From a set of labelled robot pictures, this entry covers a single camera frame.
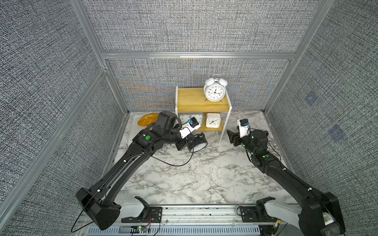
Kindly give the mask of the small white square alarm clock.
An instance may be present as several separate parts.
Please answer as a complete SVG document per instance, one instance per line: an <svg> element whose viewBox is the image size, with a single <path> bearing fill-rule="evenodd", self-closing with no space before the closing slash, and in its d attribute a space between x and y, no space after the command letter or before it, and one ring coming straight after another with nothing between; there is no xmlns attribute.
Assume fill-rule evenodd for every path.
<svg viewBox="0 0 378 236"><path fill-rule="evenodd" d="M206 123L207 128L219 128L221 125L221 115L220 113L207 113Z"/></svg>

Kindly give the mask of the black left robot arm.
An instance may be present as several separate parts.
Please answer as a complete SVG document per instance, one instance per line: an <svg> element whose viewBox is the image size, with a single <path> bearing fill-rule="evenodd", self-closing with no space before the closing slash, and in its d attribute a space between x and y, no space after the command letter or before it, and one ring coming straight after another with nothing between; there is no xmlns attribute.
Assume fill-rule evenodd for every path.
<svg viewBox="0 0 378 236"><path fill-rule="evenodd" d="M76 198L82 211L101 230L109 228L121 213L115 198L135 171L164 144L187 142L187 136L199 127L195 118L182 124L174 113L160 112L157 121L133 138L125 154L97 183L78 190Z"/></svg>

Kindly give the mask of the white twin-bell alarm clock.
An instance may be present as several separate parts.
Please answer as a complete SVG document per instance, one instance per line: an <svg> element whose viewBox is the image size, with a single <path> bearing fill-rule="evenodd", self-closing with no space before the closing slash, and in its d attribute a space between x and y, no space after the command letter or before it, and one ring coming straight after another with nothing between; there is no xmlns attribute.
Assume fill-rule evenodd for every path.
<svg viewBox="0 0 378 236"><path fill-rule="evenodd" d="M205 81L204 94L211 102L221 101L226 94L228 82L220 74L213 74Z"/></svg>

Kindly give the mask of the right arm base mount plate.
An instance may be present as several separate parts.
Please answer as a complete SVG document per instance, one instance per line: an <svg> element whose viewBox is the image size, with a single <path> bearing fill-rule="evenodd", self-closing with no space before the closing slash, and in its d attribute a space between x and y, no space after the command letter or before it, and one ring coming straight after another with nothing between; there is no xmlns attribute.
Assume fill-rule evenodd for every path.
<svg viewBox="0 0 378 236"><path fill-rule="evenodd" d="M265 211L259 213L255 206L239 206L237 212L240 214L243 223L275 224L278 220L268 216Z"/></svg>

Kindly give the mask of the black twin-bell alarm clock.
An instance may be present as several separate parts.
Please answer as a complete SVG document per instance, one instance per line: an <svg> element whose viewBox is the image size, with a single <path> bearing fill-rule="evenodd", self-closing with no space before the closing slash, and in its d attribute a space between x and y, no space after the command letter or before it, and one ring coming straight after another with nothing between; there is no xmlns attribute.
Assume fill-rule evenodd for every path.
<svg viewBox="0 0 378 236"><path fill-rule="evenodd" d="M194 153L194 152L201 151L202 149L206 148L207 145L208 145L208 141L204 133L199 133L196 135L190 134L188 136L187 148L189 152Z"/></svg>

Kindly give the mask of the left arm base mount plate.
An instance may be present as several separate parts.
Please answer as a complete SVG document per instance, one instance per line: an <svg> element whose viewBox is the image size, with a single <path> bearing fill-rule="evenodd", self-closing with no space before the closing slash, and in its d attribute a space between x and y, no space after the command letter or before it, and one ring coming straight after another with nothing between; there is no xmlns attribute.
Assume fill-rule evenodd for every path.
<svg viewBox="0 0 378 236"><path fill-rule="evenodd" d="M161 223L162 207L146 207L137 217L122 218L122 223Z"/></svg>

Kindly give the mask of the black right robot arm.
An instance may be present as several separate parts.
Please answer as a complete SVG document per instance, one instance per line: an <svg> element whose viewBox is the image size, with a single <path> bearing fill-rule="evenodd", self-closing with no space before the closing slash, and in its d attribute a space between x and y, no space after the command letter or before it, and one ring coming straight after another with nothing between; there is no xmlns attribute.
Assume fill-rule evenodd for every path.
<svg viewBox="0 0 378 236"><path fill-rule="evenodd" d="M305 236L339 236L346 231L338 198L301 180L267 149L267 131L255 129L245 136L227 131L234 146L242 145L247 157L262 173L274 179L301 207L291 224L297 223Z"/></svg>

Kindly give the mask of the grey square alarm clock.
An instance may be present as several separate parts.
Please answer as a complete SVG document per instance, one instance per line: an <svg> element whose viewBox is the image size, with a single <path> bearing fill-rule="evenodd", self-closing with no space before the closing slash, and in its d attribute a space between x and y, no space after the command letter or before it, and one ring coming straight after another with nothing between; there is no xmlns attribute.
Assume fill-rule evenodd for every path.
<svg viewBox="0 0 378 236"><path fill-rule="evenodd" d="M182 122L182 124L185 124L187 121L189 121L191 118L195 118L200 125L203 124L203 113L180 113L179 118Z"/></svg>

